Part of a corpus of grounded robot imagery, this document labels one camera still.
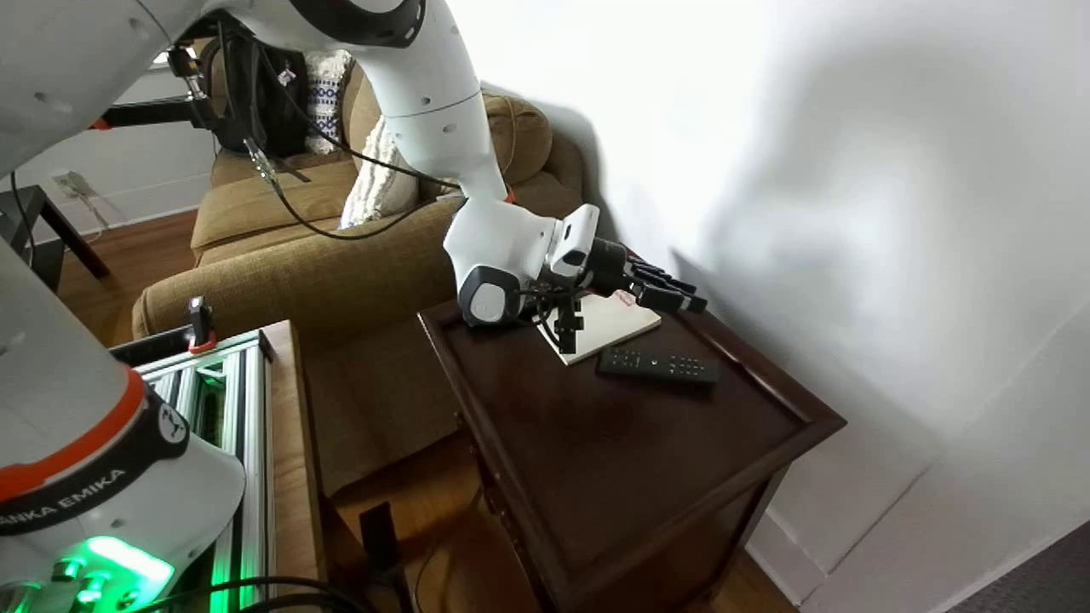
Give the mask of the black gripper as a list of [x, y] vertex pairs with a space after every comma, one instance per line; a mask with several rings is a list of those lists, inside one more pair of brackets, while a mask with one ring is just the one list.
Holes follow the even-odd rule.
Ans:
[[557, 305], [551, 339], [563, 353], [576, 350], [576, 332], [582, 331], [578, 301], [576, 301], [582, 290], [599, 296], [625, 290], [641, 305], [671, 308], [671, 314], [706, 308], [706, 296], [696, 286], [661, 271], [625, 240], [596, 239], [582, 271], [576, 271], [574, 279], [545, 271], [542, 279], [533, 284], [533, 303], [538, 308]]

